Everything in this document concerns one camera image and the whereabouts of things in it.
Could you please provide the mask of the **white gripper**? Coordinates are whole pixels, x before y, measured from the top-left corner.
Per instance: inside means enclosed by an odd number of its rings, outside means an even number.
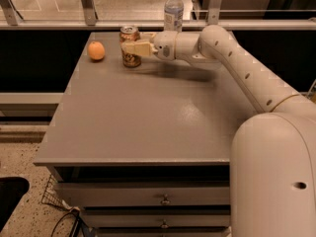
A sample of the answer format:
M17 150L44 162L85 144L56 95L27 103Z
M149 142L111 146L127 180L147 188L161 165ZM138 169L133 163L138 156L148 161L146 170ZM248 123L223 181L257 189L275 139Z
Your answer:
M176 38L178 32L164 31L156 35L155 32L141 32L137 41L125 41L120 46L129 54L151 56L155 54L162 60L174 60L176 57Z

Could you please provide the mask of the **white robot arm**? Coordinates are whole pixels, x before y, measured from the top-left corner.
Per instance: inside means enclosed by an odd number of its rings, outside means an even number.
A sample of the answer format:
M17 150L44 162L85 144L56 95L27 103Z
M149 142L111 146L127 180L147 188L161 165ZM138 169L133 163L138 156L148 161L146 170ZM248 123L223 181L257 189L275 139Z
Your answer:
M231 237L316 237L316 105L218 25L126 41L130 54L188 64L220 61L256 114L237 130L230 155Z

